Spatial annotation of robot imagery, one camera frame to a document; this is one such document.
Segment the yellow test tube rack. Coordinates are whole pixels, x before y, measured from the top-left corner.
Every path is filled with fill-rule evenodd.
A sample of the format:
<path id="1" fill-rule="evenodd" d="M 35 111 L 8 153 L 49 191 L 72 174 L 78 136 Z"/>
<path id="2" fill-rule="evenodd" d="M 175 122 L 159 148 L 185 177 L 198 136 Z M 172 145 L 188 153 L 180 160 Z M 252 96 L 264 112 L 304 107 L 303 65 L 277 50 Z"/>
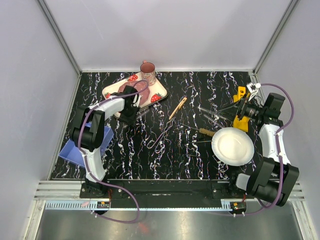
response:
<path id="1" fill-rule="evenodd" d="M 233 96 L 233 102 L 236 103 L 242 97 L 246 95 L 246 88 L 244 86 L 239 86 L 237 94 Z M 243 132 L 249 131 L 249 118 L 244 116 L 241 120 L 236 116 L 233 120 L 233 127 L 237 128 Z"/>

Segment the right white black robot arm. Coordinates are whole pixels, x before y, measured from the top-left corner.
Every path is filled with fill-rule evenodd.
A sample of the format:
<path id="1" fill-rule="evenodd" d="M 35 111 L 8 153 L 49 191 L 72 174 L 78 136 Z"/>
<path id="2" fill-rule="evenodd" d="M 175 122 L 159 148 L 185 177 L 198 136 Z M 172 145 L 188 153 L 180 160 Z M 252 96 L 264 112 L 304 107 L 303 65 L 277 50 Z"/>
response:
<path id="1" fill-rule="evenodd" d="M 258 106 L 244 96 L 218 111 L 228 120 L 244 117 L 254 120 L 262 144 L 262 159 L 253 173 L 233 176 L 227 185 L 230 197 L 236 199 L 246 192 L 271 206 L 282 207 L 287 202 L 300 172 L 291 165 L 284 147 L 285 125 L 279 116 L 285 99 L 280 94 L 270 93 L 264 105 Z"/>

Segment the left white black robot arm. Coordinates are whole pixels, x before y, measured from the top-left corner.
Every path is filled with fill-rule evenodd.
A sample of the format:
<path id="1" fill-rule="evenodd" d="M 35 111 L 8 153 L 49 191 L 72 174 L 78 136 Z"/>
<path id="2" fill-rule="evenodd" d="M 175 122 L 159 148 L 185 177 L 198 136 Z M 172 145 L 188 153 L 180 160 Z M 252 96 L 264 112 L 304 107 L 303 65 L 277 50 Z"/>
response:
<path id="1" fill-rule="evenodd" d="M 92 106 L 80 106 L 76 111 L 71 140 L 84 161 L 85 178 L 93 182 L 90 192 L 97 198 L 103 198 L 108 193 L 107 184 L 102 182 L 106 176 L 101 157 L 105 121 L 115 113 L 120 113 L 121 121 L 133 124 L 140 110 L 142 91 L 134 86 L 126 86 L 123 92 L 112 93 L 104 101 Z"/>

